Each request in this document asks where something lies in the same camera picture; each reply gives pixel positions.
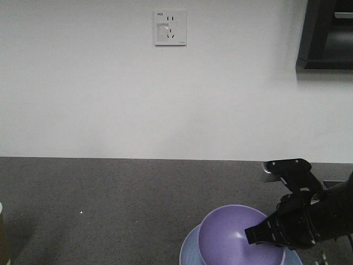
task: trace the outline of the black tool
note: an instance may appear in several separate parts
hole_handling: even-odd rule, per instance
[[[293,250],[345,235],[351,239],[353,173],[347,181],[324,188],[301,158],[265,162],[264,170],[292,193],[263,222],[245,230],[249,244],[271,242]]]

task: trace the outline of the gray countertop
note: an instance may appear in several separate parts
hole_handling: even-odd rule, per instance
[[[262,183],[250,161],[0,158],[0,201],[14,265],[179,264],[185,236],[212,209],[244,204],[265,214],[288,190]],[[351,164],[314,163],[320,180]],[[344,237],[298,251],[310,265],[353,264]]]

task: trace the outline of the electrical outlet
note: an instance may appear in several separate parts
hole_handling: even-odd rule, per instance
[[[156,10],[153,24],[155,45],[186,45],[186,9]]]

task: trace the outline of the blue dish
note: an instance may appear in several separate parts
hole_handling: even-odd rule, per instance
[[[195,227],[184,240],[181,246],[179,265],[203,265],[197,247],[197,235],[200,226]],[[286,258],[284,265],[303,265],[298,254],[286,248]]]

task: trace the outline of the wall-mounted cabinet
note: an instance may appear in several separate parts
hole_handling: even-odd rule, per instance
[[[353,69],[353,1],[308,0],[297,65]]]

